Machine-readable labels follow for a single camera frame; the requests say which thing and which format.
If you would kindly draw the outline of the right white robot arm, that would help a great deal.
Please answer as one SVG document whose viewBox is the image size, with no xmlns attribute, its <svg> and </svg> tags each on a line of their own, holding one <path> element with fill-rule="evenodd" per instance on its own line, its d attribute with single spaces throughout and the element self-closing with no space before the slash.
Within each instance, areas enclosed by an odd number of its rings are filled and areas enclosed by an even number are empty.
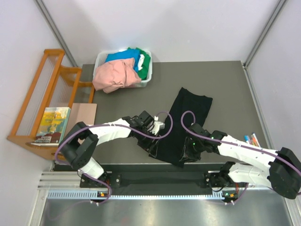
<svg viewBox="0 0 301 226">
<path fill-rule="evenodd" d="M 203 152 L 236 159 L 222 165 L 219 172 L 208 176 L 214 187 L 234 183 L 265 186 L 287 199 L 295 199 L 301 190 L 301 162 L 291 149 L 272 150 L 256 147 L 215 130 L 209 133 L 193 123 L 185 129 L 184 154 L 187 158 L 200 157 Z"/>
</svg>

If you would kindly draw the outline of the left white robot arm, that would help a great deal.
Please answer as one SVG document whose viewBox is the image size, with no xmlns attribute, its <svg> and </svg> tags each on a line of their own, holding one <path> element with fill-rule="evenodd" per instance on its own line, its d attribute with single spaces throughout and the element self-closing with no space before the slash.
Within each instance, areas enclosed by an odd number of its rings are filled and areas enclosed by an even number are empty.
<svg viewBox="0 0 301 226">
<path fill-rule="evenodd" d="M 157 116 L 152 117 L 146 111 L 94 126 L 81 121 L 60 141 L 55 157 L 61 154 L 72 169 L 81 173 L 81 187 L 105 187 L 112 179 L 93 158 L 95 148 L 115 139 L 134 137 L 143 150 L 151 153 L 157 146 L 158 134 L 164 127 L 165 124 Z"/>
</svg>

